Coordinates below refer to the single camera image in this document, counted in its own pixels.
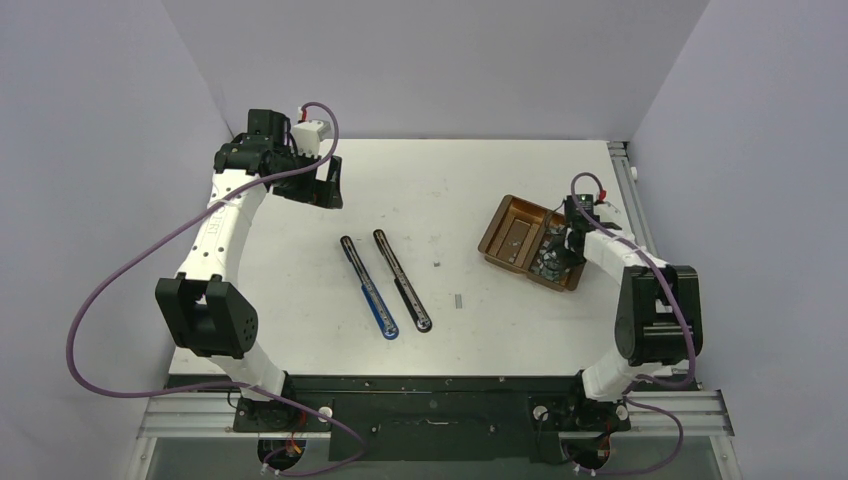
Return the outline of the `brown plastic tray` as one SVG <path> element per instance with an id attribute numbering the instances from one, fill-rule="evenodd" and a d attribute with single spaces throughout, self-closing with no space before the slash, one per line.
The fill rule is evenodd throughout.
<path id="1" fill-rule="evenodd" d="M 574 267 L 560 282 L 552 282 L 530 272 L 543 234 L 549 227 L 565 226 L 562 206 L 553 209 L 515 195 L 500 201 L 477 250 L 492 265 L 525 277 L 548 289 L 563 292 L 577 289 L 583 268 Z"/>

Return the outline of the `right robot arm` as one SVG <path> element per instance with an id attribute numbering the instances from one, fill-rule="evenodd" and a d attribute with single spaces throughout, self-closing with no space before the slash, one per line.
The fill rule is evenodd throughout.
<path id="1" fill-rule="evenodd" d="M 687 361 L 696 365 L 703 348 L 698 273 L 642 249 L 634 237 L 595 214 L 591 194 L 565 199 L 568 262 L 593 264 L 619 285 L 614 347 L 580 373 L 583 390 L 565 401 L 567 419 L 589 428 L 605 413 L 604 402 L 621 399 L 640 381 L 682 388 L 693 381 L 660 380 L 656 372 Z"/>

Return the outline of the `black stapler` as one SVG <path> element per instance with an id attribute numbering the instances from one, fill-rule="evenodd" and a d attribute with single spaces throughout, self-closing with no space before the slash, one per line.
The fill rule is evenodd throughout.
<path id="1" fill-rule="evenodd" d="M 372 235 L 378 250 L 394 276 L 395 287 L 407 308 L 415 328 L 421 333 L 430 332 L 433 327 L 432 319 L 423 306 L 398 257 L 395 255 L 385 232 L 382 229 L 376 229 Z"/>

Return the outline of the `blue stapler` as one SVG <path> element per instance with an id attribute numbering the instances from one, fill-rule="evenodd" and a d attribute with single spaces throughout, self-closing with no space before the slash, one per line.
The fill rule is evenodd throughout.
<path id="1" fill-rule="evenodd" d="M 398 326 L 360 258 L 352 238 L 347 235 L 342 236 L 340 238 L 340 244 L 346 258 L 351 263 L 360 280 L 364 298 L 375 318 L 381 335 L 387 340 L 396 339 L 399 335 Z"/>

